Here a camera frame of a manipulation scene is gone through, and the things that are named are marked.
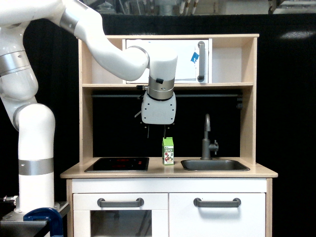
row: faucet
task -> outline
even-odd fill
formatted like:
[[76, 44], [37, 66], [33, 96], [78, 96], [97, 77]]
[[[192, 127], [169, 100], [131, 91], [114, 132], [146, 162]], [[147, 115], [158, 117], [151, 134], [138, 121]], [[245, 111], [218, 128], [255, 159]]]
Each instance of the faucet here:
[[211, 131], [210, 118], [209, 114], [205, 115], [205, 124], [204, 124], [204, 139], [202, 140], [202, 157], [200, 159], [212, 159], [211, 151], [215, 152], [215, 155], [218, 151], [218, 143], [216, 140], [211, 144], [211, 141], [208, 139], [208, 132]]

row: stovetop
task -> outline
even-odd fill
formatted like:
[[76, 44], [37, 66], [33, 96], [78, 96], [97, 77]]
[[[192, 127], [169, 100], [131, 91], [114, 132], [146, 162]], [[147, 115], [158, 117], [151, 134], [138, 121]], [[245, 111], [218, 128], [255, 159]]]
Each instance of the stovetop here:
[[147, 171], [148, 157], [111, 157], [100, 158], [85, 172], [128, 172]]

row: green juice carton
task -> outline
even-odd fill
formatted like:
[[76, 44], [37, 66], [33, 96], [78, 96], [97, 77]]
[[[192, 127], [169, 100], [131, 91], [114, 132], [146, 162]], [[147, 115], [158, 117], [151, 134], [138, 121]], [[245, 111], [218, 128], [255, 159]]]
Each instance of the green juice carton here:
[[174, 147], [172, 137], [163, 138], [162, 140], [162, 164], [174, 164]]

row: drawer handle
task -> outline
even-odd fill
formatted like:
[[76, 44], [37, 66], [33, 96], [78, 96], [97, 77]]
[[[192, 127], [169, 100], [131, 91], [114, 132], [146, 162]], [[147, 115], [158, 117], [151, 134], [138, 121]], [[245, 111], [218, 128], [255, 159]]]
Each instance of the drawer handle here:
[[232, 201], [202, 201], [199, 198], [193, 200], [193, 204], [196, 207], [239, 207], [241, 200], [235, 198]]
[[99, 207], [140, 207], [144, 205], [144, 200], [138, 198], [136, 201], [105, 201], [100, 198], [97, 203]]
[[204, 81], [205, 75], [205, 44], [203, 41], [200, 41], [198, 44], [199, 47], [199, 66], [198, 66], [198, 82]]

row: stainless steel sink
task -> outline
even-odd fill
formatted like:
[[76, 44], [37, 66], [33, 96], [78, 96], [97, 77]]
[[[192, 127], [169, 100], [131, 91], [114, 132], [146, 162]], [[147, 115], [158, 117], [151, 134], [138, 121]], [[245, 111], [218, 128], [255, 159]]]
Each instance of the stainless steel sink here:
[[248, 171], [247, 166], [236, 160], [229, 159], [187, 159], [181, 161], [185, 170], [189, 171]]

